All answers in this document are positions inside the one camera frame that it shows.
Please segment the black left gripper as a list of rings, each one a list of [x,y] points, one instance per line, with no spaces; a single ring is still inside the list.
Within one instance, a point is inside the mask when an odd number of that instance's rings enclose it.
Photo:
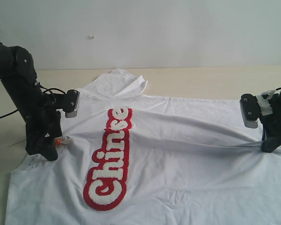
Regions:
[[[41,155],[48,161],[58,159],[55,138],[62,135],[61,113],[55,103],[25,106],[26,151]]]

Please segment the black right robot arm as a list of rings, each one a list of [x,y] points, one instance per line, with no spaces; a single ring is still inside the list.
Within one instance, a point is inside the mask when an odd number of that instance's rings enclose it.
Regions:
[[[261,150],[272,153],[281,146],[281,91],[269,101],[273,113],[261,117],[263,125]]]

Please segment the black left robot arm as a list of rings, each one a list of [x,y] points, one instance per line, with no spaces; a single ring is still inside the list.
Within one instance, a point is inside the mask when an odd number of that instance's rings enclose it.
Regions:
[[[25,121],[27,153],[57,160],[54,139],[62,134],[61,115],[55,95],[41,91],[32,55],[22,47],[0,44],[0,81]]]

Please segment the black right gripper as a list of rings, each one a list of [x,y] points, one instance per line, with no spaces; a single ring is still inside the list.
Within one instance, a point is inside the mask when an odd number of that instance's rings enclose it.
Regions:
[[[261,150],[272,153],[281,146],[281,115],[262,116],[260,121],[263,125]]]

